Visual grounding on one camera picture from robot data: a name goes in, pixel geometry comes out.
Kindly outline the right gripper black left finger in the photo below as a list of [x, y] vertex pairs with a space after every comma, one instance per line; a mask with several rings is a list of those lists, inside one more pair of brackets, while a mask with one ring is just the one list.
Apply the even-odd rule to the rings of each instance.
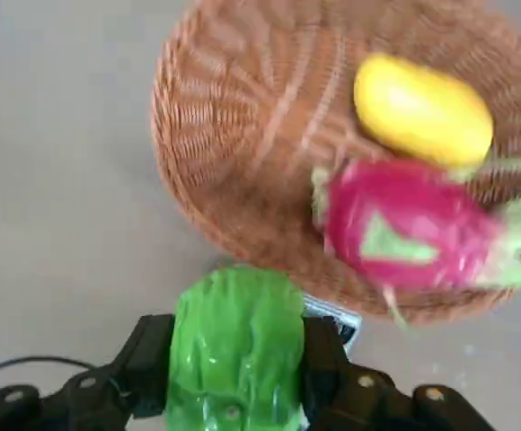
[[132, 418], [153, 418], [166, 406], [174, 317], [140, 318], [116, 357], [95, 366], [62, 356], [23, 356], [0, 363], [0, 371], [26, 363], [79, 368], [54, 393], [30, 384], [0, 388], [0, 430], [124, 430]]

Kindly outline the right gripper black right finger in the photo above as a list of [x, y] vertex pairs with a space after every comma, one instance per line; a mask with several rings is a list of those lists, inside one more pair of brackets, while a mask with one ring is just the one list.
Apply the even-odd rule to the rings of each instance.
[[331, 317], [304, 319], [303, 408], [312, 431], [493, 431], [459, 392], [401, 393], [392, 378], [350, 363]]

